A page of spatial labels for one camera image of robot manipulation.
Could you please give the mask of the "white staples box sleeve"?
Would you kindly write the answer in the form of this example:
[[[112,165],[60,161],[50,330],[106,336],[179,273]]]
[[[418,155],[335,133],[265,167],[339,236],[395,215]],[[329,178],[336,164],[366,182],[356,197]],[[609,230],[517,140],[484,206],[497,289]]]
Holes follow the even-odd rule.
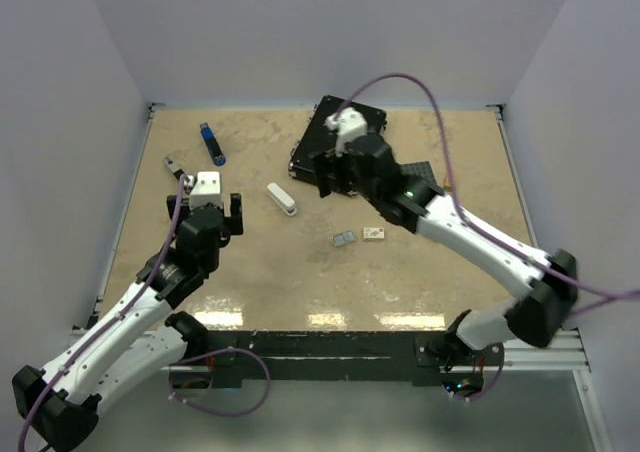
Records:
[[[385,239],[385,229],[383,227],[364,227],[362,238],[364,241],[383,241]]]

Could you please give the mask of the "black and silver stapler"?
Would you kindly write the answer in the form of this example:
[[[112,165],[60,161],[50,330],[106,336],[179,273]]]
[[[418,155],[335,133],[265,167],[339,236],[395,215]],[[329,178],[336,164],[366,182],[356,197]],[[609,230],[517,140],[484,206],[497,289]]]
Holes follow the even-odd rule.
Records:
[[[188,179],[188,175],[183,168],[170,156],[165,156],[163,162],[170,174],[178,181],[185,183]]]

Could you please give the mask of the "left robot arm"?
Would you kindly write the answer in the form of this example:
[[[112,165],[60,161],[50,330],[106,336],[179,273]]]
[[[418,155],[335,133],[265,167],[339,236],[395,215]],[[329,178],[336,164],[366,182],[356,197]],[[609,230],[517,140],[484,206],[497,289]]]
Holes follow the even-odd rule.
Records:
[[[228,207],[168,200],[175,206],[168,238],[120,301],[60,355],[13,376],[24,421],[19,450],[35,431],[47,449],[72,451],[102,413],[156,370],[205,357],[206,328],[177,308],[218,269],[221,249],[243,233],[242,197],[231,194]]]

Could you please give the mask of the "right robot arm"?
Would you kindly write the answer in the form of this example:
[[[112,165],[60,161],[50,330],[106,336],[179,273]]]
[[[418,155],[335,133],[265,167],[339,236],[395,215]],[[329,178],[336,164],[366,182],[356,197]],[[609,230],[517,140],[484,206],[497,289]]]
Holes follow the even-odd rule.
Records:
[[[439,187],[426,162],[399,164],[378,134],[365,134],[345,151],[311,156],[319,194],[351,189],[389,223],[431,239],[457,253],[496,280],[513,302],[466,310],[427,344],[447,366],[466,365],[481,350],[512,339],[545,348],[569,315],[578,292],[563,276],[577,278],[576,258],[559,250],[550,255],[521,243],[483,221],[469,225],[452,195]]]

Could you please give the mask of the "blue stapler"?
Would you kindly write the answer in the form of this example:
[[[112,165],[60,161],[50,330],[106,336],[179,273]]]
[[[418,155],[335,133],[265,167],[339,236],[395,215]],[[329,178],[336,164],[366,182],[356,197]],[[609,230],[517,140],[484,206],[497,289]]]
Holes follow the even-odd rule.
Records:
[[[200,124],[200,133],[213,164],[218,167],[223,166],[226,163],[226,156],[208,123]]]

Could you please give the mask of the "black hard case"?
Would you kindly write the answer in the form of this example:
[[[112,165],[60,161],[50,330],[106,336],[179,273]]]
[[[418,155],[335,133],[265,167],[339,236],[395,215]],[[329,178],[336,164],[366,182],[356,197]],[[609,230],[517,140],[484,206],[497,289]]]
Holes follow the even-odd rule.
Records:
[[[310,185],[317,185],[312,155],[334,147],[335,134],[326,127],[325,120],[337,110],[343,101],[343,98],[325,95],[316,104],[305,132],[291,150],[288,163],[290,177]],[[379,135],[385,131],[387,126],[387,112],[385,110],[357,102],[352,102],[350,106],[363,115],[369,131]]]

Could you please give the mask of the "grey studded baseplate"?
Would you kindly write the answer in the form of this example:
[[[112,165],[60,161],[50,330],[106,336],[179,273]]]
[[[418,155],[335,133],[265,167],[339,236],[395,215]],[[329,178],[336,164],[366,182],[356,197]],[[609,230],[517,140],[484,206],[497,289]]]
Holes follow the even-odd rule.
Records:
[[[432,187],[439,188],[429,161],[401,164],[400,169],[404,175],[421,177]]]

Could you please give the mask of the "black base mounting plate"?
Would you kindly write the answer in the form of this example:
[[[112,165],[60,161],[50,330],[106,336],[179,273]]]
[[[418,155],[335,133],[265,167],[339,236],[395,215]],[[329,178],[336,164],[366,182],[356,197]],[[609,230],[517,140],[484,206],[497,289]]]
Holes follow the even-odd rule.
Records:
[[[216,388],[245,380],[404,382],[475,391],[482,372],[504,363],[504,348],[445,347],[443,331],[210,331],[179,366],[202,366]]]

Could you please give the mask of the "aluminium frame rail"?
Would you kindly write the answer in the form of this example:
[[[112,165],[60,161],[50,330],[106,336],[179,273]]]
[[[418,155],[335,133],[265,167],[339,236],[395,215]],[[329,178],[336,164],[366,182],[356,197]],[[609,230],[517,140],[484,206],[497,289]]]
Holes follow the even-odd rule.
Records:
[[[76,449],[99,417],[148,376],[179,359],[179,334],[161,327],[170,304],[133,284],[122,299],[60,356],[36,371],[43,390],[31,408],[32,427],[54,451]]]

